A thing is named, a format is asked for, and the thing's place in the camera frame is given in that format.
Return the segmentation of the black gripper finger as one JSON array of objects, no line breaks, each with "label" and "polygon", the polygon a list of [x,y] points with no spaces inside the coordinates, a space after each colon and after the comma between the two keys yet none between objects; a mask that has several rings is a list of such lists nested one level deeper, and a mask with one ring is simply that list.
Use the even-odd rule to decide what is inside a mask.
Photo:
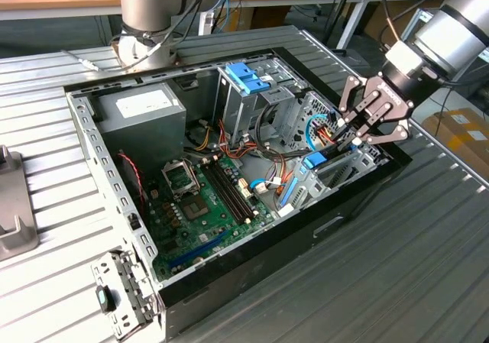
[{"label": "black gripper finger", "polygon": [[379,76],[364,78],[350,75],[346,79],[340,103],[338,104],[338,126],[358,122],[374,126],[381,122],[381,84]]},{"label": "black gripper finger", "polygon": [[[391,102],[382,103],[373,110],[370,106],[364,110],[363,124],[356,130],[354,143],[359,144],[386,144],[395,141],[403,141],[409,137],[409,125],[407,123],[409,108],[402,104],[396,107]],[[380,133],[378,127],[382,124],[394,123],[388,133]]]}]

